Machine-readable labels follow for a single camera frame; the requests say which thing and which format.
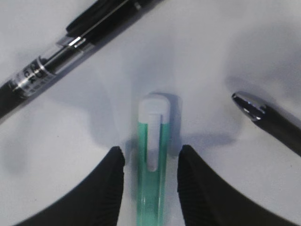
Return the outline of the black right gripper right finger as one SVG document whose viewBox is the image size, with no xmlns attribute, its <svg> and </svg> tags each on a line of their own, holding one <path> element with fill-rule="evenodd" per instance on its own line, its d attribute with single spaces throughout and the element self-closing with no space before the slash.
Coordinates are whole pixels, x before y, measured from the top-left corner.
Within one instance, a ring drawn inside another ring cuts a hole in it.
<svg viewBox="0 0 301 226">
<path fill-rule="evenodd" d="M 292 226 L 222 179 L 190 146 L 178 157 L 177 192 L 187 226 Z"/>
</svg>

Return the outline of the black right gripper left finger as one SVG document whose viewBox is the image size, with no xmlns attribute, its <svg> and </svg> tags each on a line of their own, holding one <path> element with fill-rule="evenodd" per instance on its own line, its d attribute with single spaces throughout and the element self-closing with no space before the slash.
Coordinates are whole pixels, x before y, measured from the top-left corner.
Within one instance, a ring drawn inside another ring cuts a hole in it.
<svg viewBox="0 0 301 226">
<path fill-rule="evenodd" d="M 20 226 L 115 226 L 124 190 L 125 158 L 112 147 L 93 171 L 58 201 Z"/>
</svg>

